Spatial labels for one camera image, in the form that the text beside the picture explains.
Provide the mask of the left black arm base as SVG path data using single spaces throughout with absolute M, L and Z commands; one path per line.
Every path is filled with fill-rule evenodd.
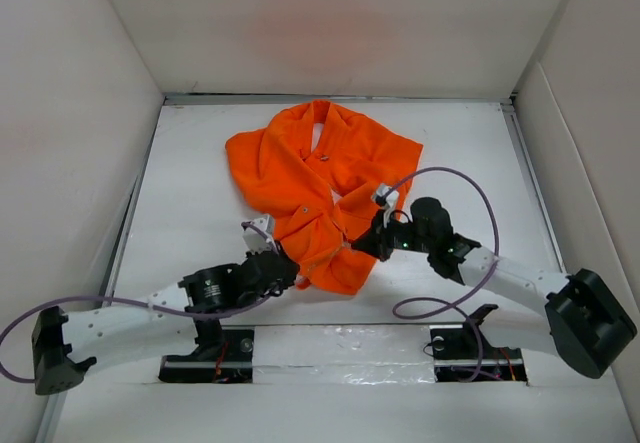
M 162 358 L 158 379 L 169 384 L 250 384 L 255 328 L 197 323 L 196 349 Z

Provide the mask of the orange zip jacket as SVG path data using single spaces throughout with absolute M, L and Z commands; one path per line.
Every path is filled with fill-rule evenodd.
M 342 295 L 356 294 L 375 264 L 342 250 L 342 238 L 352 242 L 369 228 L 377 187 L 414 172 L 423 151 L 368 116 L 323 100 L 285 109 L 225 148 L 246 203 L 274 218 L 274 237 L 300 276 Z

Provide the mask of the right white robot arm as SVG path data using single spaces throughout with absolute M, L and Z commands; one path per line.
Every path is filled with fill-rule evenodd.
M 597 273 L 546 272 L 499 257 L 457 233 L 435 198 L 416 200 L 410 211 L 410 220 L 399 222 L 379 210 L 352 249 L 379 261 L 396 250 L 424 253 L 440 277 L 490 291 L 537 315 L 509 318 L 495 304 L 480 306 L 463 324 L 462 344 L 471 355 L 483 357 L 496 347 L 527 348 L 598 379 L 637 336 L 631 317 Z

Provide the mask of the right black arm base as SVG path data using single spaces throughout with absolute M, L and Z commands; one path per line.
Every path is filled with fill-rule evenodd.
M 480 332 L 484 319 L 497 309 L 484 304 L 475 310 L 470 317 L 475 329 L 467 322 L 430 327 L 423 352 L 433 360 L 437 383 L 528 382 L 521 350 L 491 346 Z

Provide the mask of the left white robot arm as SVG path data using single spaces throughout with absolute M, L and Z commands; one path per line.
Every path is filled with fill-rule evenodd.
M 39 312 L 32 332 L 34 387 L 62 393 L 86 376 L 154 356 L 207 361 L 225 345 L 222 320 L 280 296 L 299 266 L 283 251 L 249 253 L 242 263 L 199 270 L 139 299 L 114 299 L 103 308 Z

